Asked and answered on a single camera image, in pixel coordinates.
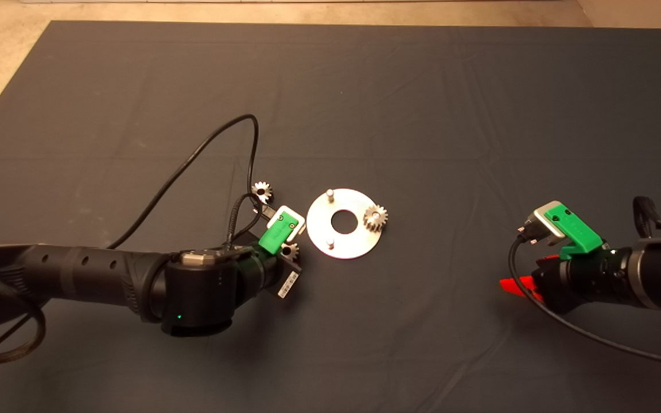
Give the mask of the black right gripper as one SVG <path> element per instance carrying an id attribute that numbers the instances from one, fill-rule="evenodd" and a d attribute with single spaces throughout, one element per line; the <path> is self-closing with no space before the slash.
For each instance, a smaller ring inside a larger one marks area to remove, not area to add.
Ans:
<path id="1" fill-rule="evenodd" d="M 596 249 L 574 255 L 569 260 L 559 256 L 536 259 L 536 284 L 531 276 L 499 280 L 504 292 L 524 297 L 527 291 L 556 314 L 567 314 L 586 303 L 600 302 L 632 305 L 632 287 L 628 280 L 631 248 Z"/>

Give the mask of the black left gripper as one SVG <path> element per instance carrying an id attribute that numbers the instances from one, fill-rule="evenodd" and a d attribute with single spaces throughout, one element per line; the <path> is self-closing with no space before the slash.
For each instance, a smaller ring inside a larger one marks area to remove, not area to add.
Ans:
<path id="1" fill-rule="evenodd" d="M 236 260 L 236 299 L 250 300 L 261 292 L 285 299 L 302 274 L 302 268 L 282 255 L 262 247 L 244 247 Z"/>

